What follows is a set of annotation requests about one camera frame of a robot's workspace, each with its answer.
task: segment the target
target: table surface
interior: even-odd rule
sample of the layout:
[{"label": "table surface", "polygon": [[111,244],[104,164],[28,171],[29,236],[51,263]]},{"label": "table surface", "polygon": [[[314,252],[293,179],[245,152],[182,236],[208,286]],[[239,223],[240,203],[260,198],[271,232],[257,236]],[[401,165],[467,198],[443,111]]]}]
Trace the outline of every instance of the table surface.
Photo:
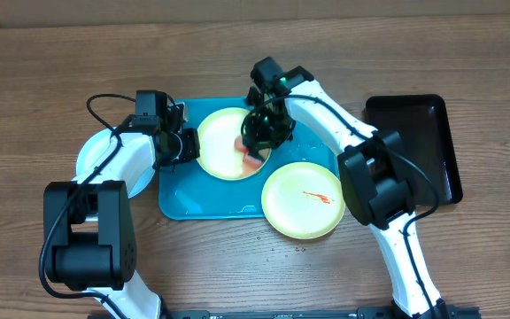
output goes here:
[{"label": "table surface", "polygon": [[[465,197],[421,221],[429,272],[448,303],[510,317],[510,15],[0,29],[0,317],[84,318],[93,300],[41,288],[43,190],[73,177],[102,129],[97,93],[247,93],[254,62],[310,70],[359,114],[373,95],[437,93],[446,103]],[[133,106],[96,102],[108,121]],[[158,182],[131,201],[137,269],[171,309],[255,311],[387,305],[374,237],[346,212],[329,236],[299,241],[264,219],[175,222]]]}]

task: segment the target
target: wood grain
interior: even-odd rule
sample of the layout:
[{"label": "wood grain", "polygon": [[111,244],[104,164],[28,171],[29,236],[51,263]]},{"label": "wood grain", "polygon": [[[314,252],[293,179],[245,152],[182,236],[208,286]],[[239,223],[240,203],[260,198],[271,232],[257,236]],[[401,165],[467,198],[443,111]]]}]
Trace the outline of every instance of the wood grain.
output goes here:
[{"label": "wood grain", "polygon": [[[510,15],[0,29],[0,317],[100,311],[92,300],[49,297],[36,278],[43,189],[72,178],[77,152],[101,129],[87,97],[243,95],[253,63],[268,55],[305,66],[357,114],[379,94],[446,100],[465,197],[420,223],[426,261],[447,302],[510,317]],[[132,107],[96,103],[111,122]],[[262,219],[170,221],[157,192],[155,182],[131,202],[137,268],[172,309],[390,302],[375,240],[349,214],[329,236],[304,242]]]},{"label": "wood grain", "polygon": [[510,0],[0,0],[0,27],[507,13]]}]

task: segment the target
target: cardboard wall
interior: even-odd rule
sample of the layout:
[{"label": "cardboard wall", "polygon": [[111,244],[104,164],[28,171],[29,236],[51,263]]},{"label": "cardboard wall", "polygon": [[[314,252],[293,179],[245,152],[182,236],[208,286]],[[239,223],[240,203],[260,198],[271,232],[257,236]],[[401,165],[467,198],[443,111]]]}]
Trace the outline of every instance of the cardboard wall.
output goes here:
[{"label": "cardboard wall", "polygon": [[510,0],[0,0],[0,27],[510,13]]}]

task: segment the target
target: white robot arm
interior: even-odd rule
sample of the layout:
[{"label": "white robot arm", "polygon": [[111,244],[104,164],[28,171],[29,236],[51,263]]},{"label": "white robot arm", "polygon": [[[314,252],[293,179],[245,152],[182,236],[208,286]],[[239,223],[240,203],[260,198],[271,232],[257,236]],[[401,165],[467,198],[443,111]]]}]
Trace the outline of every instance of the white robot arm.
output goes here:
[{"label": "white robot arm", "polygon": [[[95,97],[120,96],[94,96],[89,102]],[[71,182],[49,184],[44,192],[46,240],[39,276],[45,290],[55,297],[96,298],[115,318],[159,319],[166,313],[162,299],[135,270],[136,241],[128,193],[146,170],[197,158],[199,142],[195,129],[182,128],[185,105],[169,106],[167,94],[137,91],[136,99],[121,98],[135,102],[136,115],[129,115],[119,128],[108,127],[112,135],[96,143],[108,146],[90,151],[101,152],[88,165],[90,169]],[[97,222],[98,232],[72,231],[72,224],[83,222]],[[83,292],[55,292],[45,273],[52,282]]]},{"label": "white robot arm", "polygon": [[[319,98],[331,105],[363,136],[370,138],[373,136],[373,132],[376,131],[374,127],[359,121],[346,112],[326,94],[316,80],[304,81],[298,84],[291,89],[290,94]],[[287,98],[285,99],[285,105],[292,120],[305,124],[336,155],[344,152],[347,146],[355,147],[364,142],[361,137],[354,135],[332,112],[321,107],[321,105],[317,105],[312,100],[295,97]],[[406,222],[414,216],[415,213],[401,214],[389,222],[389,228],[386,230],[380,230],[373,224],[369,225],[377,239],[377,243],[379,243],[382,256],[389,270],[393,286],[393,299],[411,317],[415,314],[424,314],[429,310],[429,305],[423,296],[421,287],[416,282],[416,276],[403,238],[403,228]],[[440,293],[430,279],[414,224],[409,227],[408,233],[410,234],[408,241],[413,251],[414,261],[434,307],[440,299]]]}]

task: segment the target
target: paper plate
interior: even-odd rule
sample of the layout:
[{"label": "paper plate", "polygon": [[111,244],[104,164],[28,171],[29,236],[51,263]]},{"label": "paper plate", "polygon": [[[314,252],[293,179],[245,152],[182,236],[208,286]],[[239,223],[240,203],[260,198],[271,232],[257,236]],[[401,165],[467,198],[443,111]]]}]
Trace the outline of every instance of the paper plate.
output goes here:
[{"label": "paper plate", "polygon": [[249,170],[243,163],[244,153],[234,146],[234,141],[241,135],[241,124],[248,112],[244,108],[228,107],[210,114],[200,123],[200,157],[197,162],[208,174],[225,181],[238,181],[262,168]]},{"label": "paper plate", "polygon": [[308,162],[274,171],[263,187],[261,203],[273,227],[298,239],[328,234],[342,220],[345,209],[337,177]]}]

